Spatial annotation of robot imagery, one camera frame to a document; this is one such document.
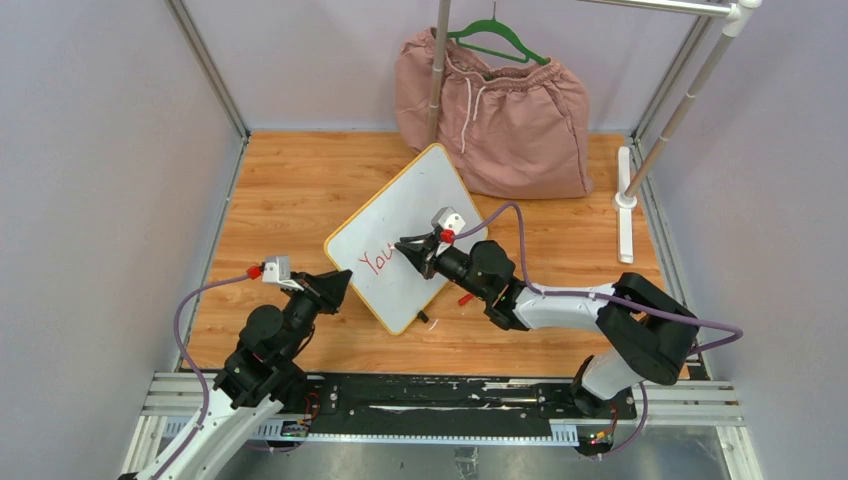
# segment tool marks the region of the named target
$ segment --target fabric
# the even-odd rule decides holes
[[[428,146],[434,35],[427,29],[411,37],[395,63],[398,127],[419,152]],[[592,191],[589,93],[556,60],[492,69],[448,40],[436,141],[475,193],[531,199]]]

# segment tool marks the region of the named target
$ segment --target white pipe connector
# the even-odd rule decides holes
[[[727,25],[721,30],[721,33],[728,37],[736,37],[742,28],[748,23],[751,15],[754,14],[754,9],[763,4],[763,0],[739,0],[738,3],[730,5],[730,15],[727,16]]]

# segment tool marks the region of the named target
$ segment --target clothing rack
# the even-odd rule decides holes
[[[690,84],[683,98],[677,104],[674,113],[666,122],[659,138],[651,147],[636,175],[630,177],[630,149],[622,147],[618,152],[618,193],[613,203],[618,210],[618,259],[623,263],[633,263],[633,224],[632,213],[636,208],[636,193],[654,167],[677,127],[695,102],[698,93],[710,78],[730,43],[742,31],[751,18],[754,9],[762,0],[738,0],[730,4],[709,4],[677,0],[578,0],[582,2],[606,3],[626,7],[659,10],[663,12],[683,13],[699,17],[716,17],[725,20],[721,37],[713,46],[707,59],[701,65],[698,74]],[[442,75],[445,67],[445,44],[448,34],[451,0],[440,0],[439,20],[436,27],[436,52],[433,59],[433,73],[430,88],[430,110],[427,117],[427,138],[430,143],[436,141],[436,128],[439,120]]]

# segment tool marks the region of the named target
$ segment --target yellow border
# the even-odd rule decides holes
[[[376,199],[377,199],[377,197],[379,197],[379,196],[380,196],[383,192],[385,192],[387,188],[389,188],[389,187],[390,187],[393,183],[395,183],[395,181],[396,181],[398,178],[400,178],[401,176],[403,176],[403,174],[404,174],[404,173],[406,173],[406,171],[407,171],[407,170],[409,170],[410,168],[412,168],[412,166],[413,166],[413,165],[415,165],[416,163],[418,163],[418,160],[421,160],[421,158],[422,158],[424,155],[426,155],[426,154],[427,154],[427,152],[429,152],[430,150],[432,150],[434,147],[439,147],[439,148],[441,148],[441,149],[442,149],[442,151],[444,151],[444,152],[445,152],[445,157],[448,159],[448,164],[450,164],[451,168],[453,168],[453,172],[456,174],[456,178],[458,178],[458,179],[459,179],[459,184],[460,184],[460,185],[462,185],[462,188],[465,190],[465,194],[466,194],[466,195],[468,195],[468,199],[469,199],[469,200],[471,200],[471,206],[472,206],[472,207],[474,207],[474,210],[477,212],[477,216],[479,216],[481,220],[483,219],[483,215],[480,213],[480,210],[477,208],[477,204],[475,204],[475,203],[474,203],[474,199],[472,199],[472,198],[471,198],[471,193],[468,191],[468,188],[465,186],[465,183],[462,181],[462,177],[461,177],[461,176],[459,176],[459,172],[456,170],[456,167],[453,165],[453,162],[451,162],[451,160],[450,160],[450,156],[448,155],[448,151],[447,151],[447,150],[445,150],[444,145],[442,145],[441,143],[433,143],[433,144],[431,144],[429,147],[427,147],[427,148],[426,148],[423,152],[419,153],[419,154],[418,154],[418,156],[417,156],[417,157],[415,157],[415,159],[414,159],[414,160],[412,160],[411,162],[409,162],[409,165],[407,165],[407,166],[403,167],[403,170],[401,170],[401,171],[400,171],[400,173],[398,173],[397,175],[395,175],[395,177],[394,177],[393,179],[391,179],[391,180],[389,181],[389,183],[387,183],[387,184],[383,185],[383,188],[381,188],[379,191],[377,191],[377,193],[375,193],[375,194],[374,194],[374,196],[373,196],[373,197],[371,197],[371,199],[370,199],[370,200],[368,200],[367,202],[365,202],[365,204],[364,204],[364,205],[362,205],[361,207],[359,207],[359,210],[357,210],[356,212],[354,212],[354,214],[353,214],[353,215],[351,215],[351,216],[350,216],[350,218],[348,218],[347,220],[345,220],[345,221],[344,221],[344,223],[342,223],[342,224],[341,224],[341,226],[339,226],[339,228],[337,228],[335,232],[331,233],[331,234],[330,234],[330,236],[329,236],[329,237],[327,237],[327,239],[326,239],[326,240],[324,240],[324,255],[326,255],[326,256],[327,256],[327,258],[329,258],[329,259],[330,259],[330,261],[333,263],[333,265],[335,265],[335,266],[336,266],[336,270],[341,270],[341,269],[342,269],[342,267],[341,267],[341,266],[339,266],[339,264],[338,264],[338,263],[336,263],[336,261],[335,261],[335,260],[333,260],[333,257],[332,257],[332,256],[330,256],[330,252],[329,252],[330,240],[332,240],[333,238],[335,238],[335,236],[336,236],[336,235],[338,235],[338,233],[339,233],[339,232],[341,232],[341,231],[342,231],[342,229],[344,229],[344,227],[346,227],[346,226],[347,226],[350,222],[352,222],[352,221],[353,221],[353,219],[354,219],[354,218],[356,218],[356,217],[357,217],[360,213],[362,213],[362,211],[363,211],[363,210],[365,210],[365,208],[366,208],[366,207],[368,207],[368,205],[371,205],[371,202],[373,202],[374,200],[376,200]],[[486,229],[485,237],[484,237],[483,239],[485,240],[485,239],[488,239],[488,238],[489,238],[489,229],[487,228],[487,229]],[[443,289],[443,288],[445,288],[445,286],[447,286],[447,284],[448,284],[448,283],[450,283],[450,282],[445,282],[445,284],[444,284],[444,285],[442,285],[442,287],[441,287],[441,288],[439,288],[438,290],[436,290],[436,293],[434,293],[434,294],[433,294],[433,296],[432,296],[432,297],[430,297],[430,300],[427,300],[427,303],[426,303],[424,306],[426,307],[427,305],[429,305],[429,304],[430,304],[430,302],[432,302],[432,301],[433,301],[433,299],[434,299],[434,298],[436,298],[436,295],[438,295],[438,294],[439,294],[439,292],[441,292],[441,291],[442,291],[442,289]],[[399,331],[399,332],[397,332],[397,333],[395,333],[395,332],[391,331],[391,330],[389,329],[389,327],[388,327],[388,326],[386,326],[386,322],[384,322],[384,321],[383,321],[383,319],[382,319],[382,318],[380,318],[380,316],[379,316],[379,315],[377,315],[377,312],[375,312],[375,311],[374,311],[374,308],[371,306],[371,304],[370,304],[370,303],[368,303],[368,300],[366,300],[366,299],[365,299],[365,296],[364,296],[364,295],[362,295],[362,293],[359,291],[359,289],[357,289],[357,288],[356,288],[356,285],[354,285],[354,284],[353,284],[353,282],[351,282],[350,286],[351,286],[351,288],[353,288],[353,291],[354,291],[354,292],[356,292],[356,294],[357,294],[357,295],[359,295],[359,298],[361,298],[361,299],[362,299],[362,301],[363,301],[363,302],[365,302],[365,306],[367,306],[367,307],[368,307],[368,310],[371,310],[371,313],[374,315],[374,317],[375,317],[375,318],[377,318],[377,320],[379,320],[379,321],[380,321],[380,323],[382,323],[382,324],[383,324],[383,327],[386,329],[386,331],[387,331],[387,332],[389,332],[389,333],[391,333],[392,335],[400,335],[401,333],[405,332],[405,331],[406,331],[406,329],[407,329],[407,328],[409,328],[409,326],[410,326],[410,325],[412,324],[412,322],[415,320],[415,317],[413,316],[413,317],[409,320],[409,322],[407,322],[406,326],[405,326],[405,327],[403,327],[403,329],[402,329],[401,331]]]

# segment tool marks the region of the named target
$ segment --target gray floor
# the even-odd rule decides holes
[[[623,441],[630,427],[619,427]],[[715,429],[647,429],[598,463],[571,448],[391,444],[306,444],[291,453],[240,451],[219,480],[266,479],[677,479],[729,480]]]

